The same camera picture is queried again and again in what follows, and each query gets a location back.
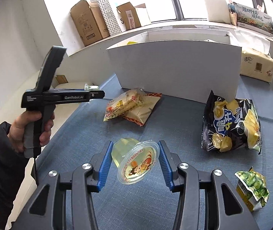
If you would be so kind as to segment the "black jacket left forearm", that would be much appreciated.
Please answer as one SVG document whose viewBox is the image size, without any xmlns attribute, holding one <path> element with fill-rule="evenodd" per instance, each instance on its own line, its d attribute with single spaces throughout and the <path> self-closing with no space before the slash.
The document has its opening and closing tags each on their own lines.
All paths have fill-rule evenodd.
<svg viewBox="0 0 273 230">
<path fill-rule="evenodd" d="M 11 125 L 0 124 L 0 229 L 5 229 L 29 159 L 13 149 L 7 135 Z"/>
</svg>

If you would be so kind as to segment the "person's left hand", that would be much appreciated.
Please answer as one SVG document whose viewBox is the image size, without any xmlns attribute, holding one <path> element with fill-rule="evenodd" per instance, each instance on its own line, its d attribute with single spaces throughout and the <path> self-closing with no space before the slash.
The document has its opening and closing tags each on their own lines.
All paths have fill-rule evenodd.
<svg viewBox="0 0 273 230">
<path fill-rule="evenodd" d="M 16 120 L 10 127 L 10 131 L 7 134 L 14 150 L 18 153 L 24 152 L 24 132 L 25 127 L 31 123 L 36 122 L 42 117 L 41 113 L 38 111 L 25 111 Z M 41 134 L 40 146 L 45 146 L 49 143 L 51 137 L 51 129 L 54 126 L 55 115 L 52 113 L 50 119 L 44 124 L 44 132 Z"/>
</svg>

